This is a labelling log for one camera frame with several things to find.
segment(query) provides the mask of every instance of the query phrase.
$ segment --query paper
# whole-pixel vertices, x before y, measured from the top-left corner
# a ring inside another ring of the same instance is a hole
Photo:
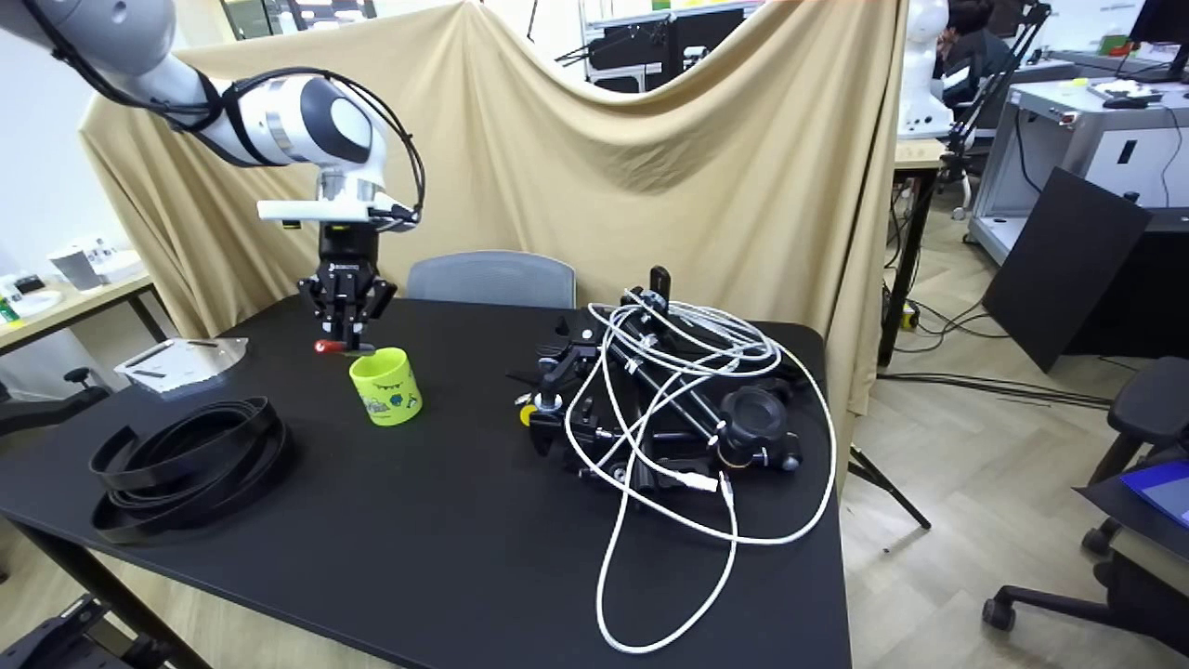
[[[115,372],[155,395],[175,395],[220,379],[245,357],[245,350],[251,338],[168,338],[124,361]]]

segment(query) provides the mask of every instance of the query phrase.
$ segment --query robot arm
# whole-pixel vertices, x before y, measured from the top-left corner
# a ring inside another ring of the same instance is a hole
[[[51,49],[107,99],[164,117],[237,167],[316,165],[319,197],[264,200],[261,218],[324,222],[319,272],[305,279],[305,295],[316,306],[324,350],[361,350],[363,324],[394,299],[375,272],[380,229],[413,229],[424,200],[413,136],[375,92],[316,67],[267,71],[220,91],[173,55],[173,0],[23,0],[23,6],[0,6],[0,29]],[[411,154],[413,207],[382,192],[382,127]]]

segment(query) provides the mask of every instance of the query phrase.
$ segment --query beige curtain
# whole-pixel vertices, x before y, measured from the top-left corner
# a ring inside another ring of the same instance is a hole
[[[778,0],[652,98],[562,82],[481,3],[188,61],[216,82],[316,63],[397,107],[433,197],[413,234],[382,243],[389,279],[433,252],[528,248],[609,300],[667,264],[683,300],[819,326],[846,425],[872,383],[900,21],[900,0]],[[258,200],[313,197],[308,167],[227,167],[113,104],[84,136],[188,335],[313,272],[313,234],[258,222]],[[397,141],[389,154],[389,192],[413,197]]]

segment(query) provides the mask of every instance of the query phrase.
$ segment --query table leg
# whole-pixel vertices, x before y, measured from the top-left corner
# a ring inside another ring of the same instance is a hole
[[[882,335],[882,357],[877,357],[882,368],[890,368],[890,361],[896,353],[903,300],[908,300],[908,289],[916,283],[916,267],[920,267],[920,255],[923,255],[923,239],[926,239],[928,205],[933,205],[933,181],[938,181],[938,170],[900,170],[900,175],[920,180],[920,197],[916,197],[916,218],[908,222],[900,267],[896,267],[896,279],[891,279],[891,299],[890,299],[890,310],[885,310],[885,335]]]
[[[162,331],[162,324],[153,321],[153,311],[145,310],[141,295],[129,295],[128,306],[133,306],[137,321],[145,324],[145,331],[153,335],[153,343],[164,343],[168,335]]]
[[[179,669],[214,669],[196,651],[175,635],[128,582],[119,582],[105,561],[87,547],[44,535],[30,524],[17,524],[40,554],[48,554],[64,571],[71,571],[90,595],[98,595],[119,620],[128,620],[141,639],[148,639]]]

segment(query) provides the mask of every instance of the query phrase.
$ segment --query yellow-green cup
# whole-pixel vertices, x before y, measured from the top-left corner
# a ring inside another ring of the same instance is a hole
[[[350,383],[375,428],[411,425],[420,414],[420,392],[406,350],[375,350],[350,363]]]

